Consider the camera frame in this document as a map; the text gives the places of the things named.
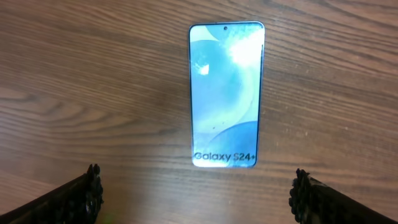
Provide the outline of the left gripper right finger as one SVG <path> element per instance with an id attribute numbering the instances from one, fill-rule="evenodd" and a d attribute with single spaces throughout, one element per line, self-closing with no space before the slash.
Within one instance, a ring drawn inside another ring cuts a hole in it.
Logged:
<path id="1" fill-rule="evenodd" d="M 397 224 L 367 206 L 296 170 L 289 206 L 299 224 Z"/>

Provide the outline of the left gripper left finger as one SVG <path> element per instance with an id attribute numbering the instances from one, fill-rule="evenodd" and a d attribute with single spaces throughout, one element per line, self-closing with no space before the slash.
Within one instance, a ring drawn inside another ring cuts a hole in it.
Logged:
<path id="1" fill-rule="evenodd" d="M 1 215 L 1 224 L 93 224 L 102 204 L 100 167 L 92 164 L 76 179 Z"/>

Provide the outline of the blue Galaxy smartphone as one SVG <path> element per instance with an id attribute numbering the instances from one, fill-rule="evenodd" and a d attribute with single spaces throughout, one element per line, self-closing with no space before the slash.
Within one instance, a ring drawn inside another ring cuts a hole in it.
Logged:
<path id="1" fill-rule="evenodd" d="M 202 23 L 188 30 L 192 162 L 257 163 L 266 28 L 259 21 Z"/>

